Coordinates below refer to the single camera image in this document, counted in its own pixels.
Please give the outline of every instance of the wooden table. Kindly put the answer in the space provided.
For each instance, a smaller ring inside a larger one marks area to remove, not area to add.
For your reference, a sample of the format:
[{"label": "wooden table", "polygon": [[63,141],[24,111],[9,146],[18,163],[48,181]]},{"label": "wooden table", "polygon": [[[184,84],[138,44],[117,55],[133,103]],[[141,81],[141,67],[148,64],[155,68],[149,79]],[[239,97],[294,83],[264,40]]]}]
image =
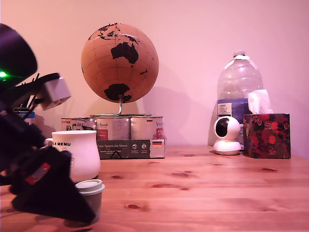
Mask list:
[{"label": "wooden table", "polygon": [[168,146],[165,159],[102,160],[101,218],[86,227],[15,211],[1,187],[1,231],[309,231],[309,160],[210,151]]}]

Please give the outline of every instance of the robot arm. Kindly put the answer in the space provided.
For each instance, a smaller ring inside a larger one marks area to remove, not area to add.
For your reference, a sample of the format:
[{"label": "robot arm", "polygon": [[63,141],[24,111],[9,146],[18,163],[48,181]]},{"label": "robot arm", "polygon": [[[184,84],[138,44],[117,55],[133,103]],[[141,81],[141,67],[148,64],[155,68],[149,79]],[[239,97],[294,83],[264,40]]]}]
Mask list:
[{"label": "robot arm", "polygon": [[70,97],[65,81],[52,73],[17,86],[37,70],[36,59],[15,30],[0,25],[0,185],[10,185],[15,209],[90,223],[95,213],[70,179],[71,153],[43,147],[45,137],[13,108],[31,95],[31,110],[53,108]]}]

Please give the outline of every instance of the white mug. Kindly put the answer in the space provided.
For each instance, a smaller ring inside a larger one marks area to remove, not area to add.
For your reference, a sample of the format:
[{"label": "white mug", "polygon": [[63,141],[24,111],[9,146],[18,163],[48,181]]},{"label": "white mug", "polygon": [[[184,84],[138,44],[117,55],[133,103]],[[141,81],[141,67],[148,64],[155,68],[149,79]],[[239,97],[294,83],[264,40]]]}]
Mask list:
[{"label": "white mug", "polygon": [[96,177],[100,171],[100,156],[98,153],[97,131],[68,130],[52,133],[53,147],[58,151],[67,150],[71,153],[70,178],[74,183]]}]

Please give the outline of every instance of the security camera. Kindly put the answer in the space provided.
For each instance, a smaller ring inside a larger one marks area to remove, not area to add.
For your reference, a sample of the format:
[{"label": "security camera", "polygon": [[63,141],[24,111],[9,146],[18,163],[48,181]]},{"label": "security camera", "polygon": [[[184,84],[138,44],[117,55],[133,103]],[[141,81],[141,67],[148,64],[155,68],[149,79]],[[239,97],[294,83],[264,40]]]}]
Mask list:
[{"label": "security camera", "polygon": [[241,150],[240,143],[236,141],[240,134],[239,122],[230,116],[220,117],[214,123],[214,132],[218,137],[213,149],[220,155],[237,155]]}]

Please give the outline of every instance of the pink wall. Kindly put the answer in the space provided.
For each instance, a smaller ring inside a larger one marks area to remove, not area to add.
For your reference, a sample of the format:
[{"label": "pink wall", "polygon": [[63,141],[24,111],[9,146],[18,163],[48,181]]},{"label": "pink wall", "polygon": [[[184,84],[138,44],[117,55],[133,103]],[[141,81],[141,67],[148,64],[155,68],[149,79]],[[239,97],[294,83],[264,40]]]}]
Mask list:
[{"label": "pink wall", "polygon": [[169,144],[206,145],[219,75],[243,49],[260,69],[274,112],[291,114],[293,154],[309,158],[308,9],[308,0],[2,0],[1,22],[28,41],[41,75],[59,72],[70,87],[65,104],[36,109],[46,136],[60,130],[61,117],[117,111],[88,87],[80,58],[95,30],[121,22],[142,30],[160,61],[153,89],[124,113],[163,115]]}]

